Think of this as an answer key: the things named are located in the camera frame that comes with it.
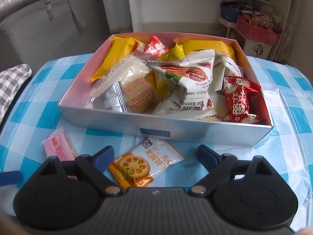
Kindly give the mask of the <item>large yellow snack packet left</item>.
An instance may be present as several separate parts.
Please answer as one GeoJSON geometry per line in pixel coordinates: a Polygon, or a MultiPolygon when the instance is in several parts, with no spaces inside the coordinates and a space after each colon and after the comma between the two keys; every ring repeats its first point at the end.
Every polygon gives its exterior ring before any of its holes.
{"type": "Polygon", "coordinates": [[[115,63],[117,63],[121,58],[131,54],[134,50],[143,50],[146,44],[135,39],[135,38],[122,38],[119,36],[114,36],[112,39],[112,46],[108,51],[104,61],[98,70],[90,79],[90,83],[100,79],[104,76],[108,70],[111,69],[115,63]]]}

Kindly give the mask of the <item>orange cracker clear packet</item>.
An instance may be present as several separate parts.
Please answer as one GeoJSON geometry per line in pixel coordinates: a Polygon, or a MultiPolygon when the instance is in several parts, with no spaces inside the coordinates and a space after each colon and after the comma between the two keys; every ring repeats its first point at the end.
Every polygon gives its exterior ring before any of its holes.
{"type": "Polygon", "coordinates": [[[144,77],[123,85],[114,82],[106,90],[101,89],[91,98],[92,107],[114,112],[140,114],[155,104],[156,91],[144,77]]]}

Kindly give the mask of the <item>clear white wafer packet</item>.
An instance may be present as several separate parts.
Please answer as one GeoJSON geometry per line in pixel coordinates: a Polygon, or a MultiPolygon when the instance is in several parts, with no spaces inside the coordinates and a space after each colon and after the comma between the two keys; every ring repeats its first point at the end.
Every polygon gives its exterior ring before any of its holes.
{"type": "Polygon", "coordinates": [[[143,52],[133,52],[122,57],[93,86],[91,99],[100,96],[115,82],[120,82],[125,87],[138,78],[144,78],[150,72],[146,66],[149,59],[150,56],[143,52]]]}

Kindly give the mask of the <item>large yellow snack packet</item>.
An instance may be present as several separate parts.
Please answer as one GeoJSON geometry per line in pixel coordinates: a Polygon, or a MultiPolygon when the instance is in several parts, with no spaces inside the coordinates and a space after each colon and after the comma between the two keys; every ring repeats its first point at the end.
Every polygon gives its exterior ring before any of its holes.
{"type": "Polygon", "coordinates": [[[190,55],[194,52],[213,49],[215,52],[229,56],[235,63],[237,63],[235,51],[232,46],[227,45],[223,41],[218,40],[186,40],[181,43],[183,45],[184,54],[190,55]]]}
{"type": "Polygon", "coordinates": [[[119,36],[114,36],[112,39],[112,46],[108,51],[104,61],[98,70],[90,79],[90,83],[100,79],[104,76],[108,70],[111,69],[115,63],[117,63],[121,58],[131,54],[134,50],[143,50],[146,44],[135,39],[135,38],[122,38],[119,36]]]}

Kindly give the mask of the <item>lace curtain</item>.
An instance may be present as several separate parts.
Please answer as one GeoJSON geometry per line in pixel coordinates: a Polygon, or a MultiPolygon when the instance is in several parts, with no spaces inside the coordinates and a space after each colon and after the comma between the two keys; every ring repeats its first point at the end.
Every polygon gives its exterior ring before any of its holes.
{"type": "Polygon", "coordinates": [[[288,58],[292,38],[296,30],[301,8],[301,0],[291,0],[291,7],[283,30],[280,44],[274,56],[275,61],[284,61],[288,58]]]}

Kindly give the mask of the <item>yellow noodle snack packet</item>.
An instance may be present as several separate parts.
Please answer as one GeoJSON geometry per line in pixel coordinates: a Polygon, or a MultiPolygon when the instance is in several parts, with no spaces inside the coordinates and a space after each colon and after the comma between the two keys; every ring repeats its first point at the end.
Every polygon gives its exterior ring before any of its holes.
{"type": "MultiPolygon", "coordinates": [[[[175,61],[181,60],[185,57],[183,45],[175,45],[174,48],[169,49],[167,52],[162,54],[157,61],[175,61]]],[[[168,80],[165,76],[155,72],[154,73],[155,81],[156,81],[156,90],[162,97],[170,91],[168,80]]]]}

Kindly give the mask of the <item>blue storage bin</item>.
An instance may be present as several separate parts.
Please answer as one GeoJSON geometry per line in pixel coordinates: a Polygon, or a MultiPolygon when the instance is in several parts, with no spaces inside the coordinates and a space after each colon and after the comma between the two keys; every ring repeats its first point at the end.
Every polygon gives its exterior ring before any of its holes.
{"type": "Polygon", "coordinates": [[[243,15],[240,10],[237,10],[235,7],[220,5],[221,7],[221,17],[225,20],[237,23],[238,16],[243,15]]]}

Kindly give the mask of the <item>red candy packet in box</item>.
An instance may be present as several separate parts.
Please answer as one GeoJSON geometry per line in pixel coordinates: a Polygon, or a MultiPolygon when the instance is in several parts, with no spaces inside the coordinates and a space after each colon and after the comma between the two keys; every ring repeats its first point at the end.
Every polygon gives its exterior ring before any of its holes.
{"type": "Polygon", "coordinates": [[[149,44],[144,49],[144,53],[160,57],[168,50],[169,50],[168,47],[166,47],[157,36],[152,36],[149,44]]]}

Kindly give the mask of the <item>blue white checkered tablecloth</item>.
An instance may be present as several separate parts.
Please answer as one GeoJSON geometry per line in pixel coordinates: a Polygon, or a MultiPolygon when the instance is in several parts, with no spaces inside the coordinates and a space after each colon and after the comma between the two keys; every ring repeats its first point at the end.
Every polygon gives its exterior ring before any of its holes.
{"type": "MultiPolygon", "coordinates": [[[[42,142],[63,128],[77,154],[94,154],[107,145],[123,154],[142,137],[76,127],[58,103],[90,55],[49,61],[33,76],[1,130],[1,171],[18,170],[28,179],[46,159],[42,142]]],[[[295,67],[250,57],[274,127],[253,147],[212,145],[242,160],[264,156],[295,192],[299,208],[292,228],[312,226],[312,86],[295,67]]]]}

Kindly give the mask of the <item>pink and silver cardboard box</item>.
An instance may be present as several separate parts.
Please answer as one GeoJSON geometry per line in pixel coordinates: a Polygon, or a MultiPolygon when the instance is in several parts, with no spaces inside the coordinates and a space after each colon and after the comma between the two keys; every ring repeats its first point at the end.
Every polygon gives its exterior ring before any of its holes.
{"type": "Polygon", "coordinates": [[[90,78],[104,61],[112,39],[113,36],[108,37],[87,61],[58,104],[73,125],[127,135],[233,146],[254,146],[273,129],[263,92],[249,98],[250,110],[261,117],[260,124],[165,118],[88,108],[86,102],[92,88],[90,78]]]}

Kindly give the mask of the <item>white beige snack packet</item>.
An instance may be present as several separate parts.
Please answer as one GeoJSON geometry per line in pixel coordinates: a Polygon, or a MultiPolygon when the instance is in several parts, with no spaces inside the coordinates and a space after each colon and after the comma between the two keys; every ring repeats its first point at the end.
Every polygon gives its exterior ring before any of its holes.
{"type": "Polygon", "coordinates": [[[213,65],[213,81],[208,90],[211,99],[214,99],[218,91],[223,89],[226,76],[242,76],[241,69],[231,57],[216,52],[213,65]]]}

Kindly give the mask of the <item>large yellow snack packet right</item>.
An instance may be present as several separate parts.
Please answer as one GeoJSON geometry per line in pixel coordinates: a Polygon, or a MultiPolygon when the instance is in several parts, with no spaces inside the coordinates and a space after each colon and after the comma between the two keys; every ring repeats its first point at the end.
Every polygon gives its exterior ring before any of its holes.
{"type": "Polygon", "coordinates": [[[218,40],[186,40],[181,43],[183,45],[184,54],[190,55],[194,52],[213,49],[215,52],[229,56],[235,63],[237,63],[235,51],[232,46],[227,45],[223,41],[218,40]]]}

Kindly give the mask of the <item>white pecan kernels packet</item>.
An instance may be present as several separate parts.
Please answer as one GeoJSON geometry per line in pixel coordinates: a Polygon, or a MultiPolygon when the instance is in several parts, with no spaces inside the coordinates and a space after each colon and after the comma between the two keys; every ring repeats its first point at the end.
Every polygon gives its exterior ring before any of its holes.
{"type": "Polygon", "coordinates": [[[200,50],[182,60],[149,61],[147,66],[164,76],[170,91],[153,114],[169,118],[200,119],[217,114],[209,95],[215,51],[200,50]]]}

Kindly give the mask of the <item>grey white checkered cushion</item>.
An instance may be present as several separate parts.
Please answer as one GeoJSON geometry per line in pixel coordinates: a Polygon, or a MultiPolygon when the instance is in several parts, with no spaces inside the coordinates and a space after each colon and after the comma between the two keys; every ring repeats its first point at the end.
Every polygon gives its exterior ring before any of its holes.
{"type": "Polygon", "coordinates": [[[31,77],[32,69],[27,64],[20,64],[1,71],[1,122],[20,88],[31,77]]]}

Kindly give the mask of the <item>pink plastic basket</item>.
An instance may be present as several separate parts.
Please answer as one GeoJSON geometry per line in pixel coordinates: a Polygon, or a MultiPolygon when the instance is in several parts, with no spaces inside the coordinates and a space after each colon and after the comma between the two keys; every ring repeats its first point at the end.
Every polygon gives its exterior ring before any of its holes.
{"type": "Polygon", "coordinates": [[[274,46],[280,35],[248,23],[241,16],[237,17],[237,30],[247,39],[274,46]]]}

